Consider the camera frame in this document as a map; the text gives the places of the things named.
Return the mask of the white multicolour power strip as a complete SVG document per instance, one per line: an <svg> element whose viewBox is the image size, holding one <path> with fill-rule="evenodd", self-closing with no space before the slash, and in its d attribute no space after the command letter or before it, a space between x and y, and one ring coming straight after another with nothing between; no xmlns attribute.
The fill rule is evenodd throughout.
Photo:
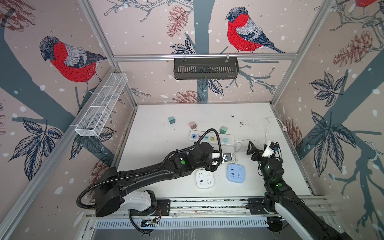
<svg viewBox="0 0 384 240"><path fill-rule="evenodd" d="M191 130L189 134L189 140L193 142L197 142L202 135L204 134L204 131L195 131ZM233 135L223 135L219 134L219 138L217 138L216 134L214 132L207 133L204 137L202 142L207 142L210 144L218 144L218 140L220 140L222 146L234 146L235 145L235 136Z"/></svg>

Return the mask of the blue square socket cube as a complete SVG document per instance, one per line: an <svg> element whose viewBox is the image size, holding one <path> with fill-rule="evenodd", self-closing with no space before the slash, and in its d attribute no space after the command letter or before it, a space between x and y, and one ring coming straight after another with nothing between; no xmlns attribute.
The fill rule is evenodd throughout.
<svg viewBox="0 0 384 240"><path fill-rule="evenodd" d="M239 164L229 164L227 169L227 180L241 184L245 181L245 168Z"/></svg>

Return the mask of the green plug adapter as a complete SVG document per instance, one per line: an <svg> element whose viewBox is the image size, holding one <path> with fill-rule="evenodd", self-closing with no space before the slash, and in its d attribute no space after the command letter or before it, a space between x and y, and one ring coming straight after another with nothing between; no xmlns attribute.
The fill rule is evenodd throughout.
<svg viewBox="0 0 384 240"><path fill-rule="evenodd" d="M225 127L225 126L222 126L222 127L220 128L220 134L225 135L225 134L227 133L227 131L228 131L228 128Z"/></svg>

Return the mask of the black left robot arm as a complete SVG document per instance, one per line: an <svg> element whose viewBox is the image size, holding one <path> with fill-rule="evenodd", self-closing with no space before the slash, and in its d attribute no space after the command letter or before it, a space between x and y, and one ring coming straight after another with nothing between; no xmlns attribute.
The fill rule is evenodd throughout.
<svg viewBox="0 0 384 240"><path fill-rule="evenodd" d="M158 206L156 196L151 190L140 192L141 188L189 176L196 169L214 172L222 161L222 147L215 150L211 144L202 142L169 153L157 165L130 171L109 168L94 189L96 217L106 217L122 205L129 210L151 213Z"/></svg>

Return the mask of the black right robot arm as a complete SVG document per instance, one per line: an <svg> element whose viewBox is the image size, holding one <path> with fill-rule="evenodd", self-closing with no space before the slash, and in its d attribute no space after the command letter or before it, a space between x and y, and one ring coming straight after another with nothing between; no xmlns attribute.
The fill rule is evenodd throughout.
<svg viewBox="0 0 384 240"><path fill-rule="evenodd" d="M258 174L264 180L263 209L283 217L303 240L350 240L347 233L339 233L318 217L284 181L280 145L269 142L263 150L248 143L247 155L258 163Z"/></svg>

